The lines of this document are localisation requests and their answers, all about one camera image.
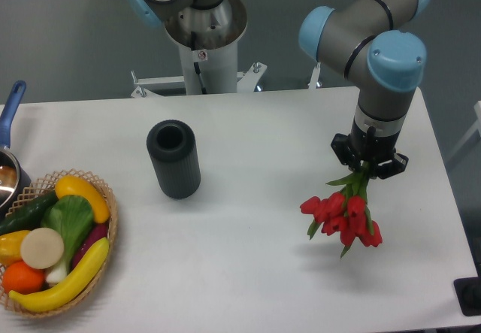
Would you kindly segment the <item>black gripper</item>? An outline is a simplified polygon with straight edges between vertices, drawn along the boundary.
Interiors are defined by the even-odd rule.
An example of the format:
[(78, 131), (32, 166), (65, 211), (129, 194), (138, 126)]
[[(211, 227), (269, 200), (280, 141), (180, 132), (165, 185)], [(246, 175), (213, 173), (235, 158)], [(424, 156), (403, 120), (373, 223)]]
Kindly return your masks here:
[(371, 177), (385, 180), (403, 173), (409, 162), (407, 156), (395, 153), (398, 137), (399, 132), (380, 137), (373, 126), (367, 132), (353, 126), (349, 135), (335, 134), (331, 148), (339, 163), (349, 169), (359, 168), (362, 162), (375, 162)]

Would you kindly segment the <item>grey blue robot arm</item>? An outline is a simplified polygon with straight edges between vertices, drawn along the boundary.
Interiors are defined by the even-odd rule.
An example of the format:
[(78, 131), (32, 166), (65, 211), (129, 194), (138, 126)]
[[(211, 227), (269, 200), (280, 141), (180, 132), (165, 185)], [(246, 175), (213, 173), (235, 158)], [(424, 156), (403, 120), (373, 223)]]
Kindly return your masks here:
[[(242, 90), (237, 43), (247, 27), (240, 0), (127, 0), (150, 26), (163, 26), (178, 46), (190, 95)], [(304, 19), (300, 48), (359, 89), (348, 135), (331, 147), (342, 165), (386, 179), (403, 172), (408, 159), (395, 149), (413, 94), (423, 78), (425, 45), (401, 31), (430, 0), (353, 0), (336, 11), (321, 6)]]

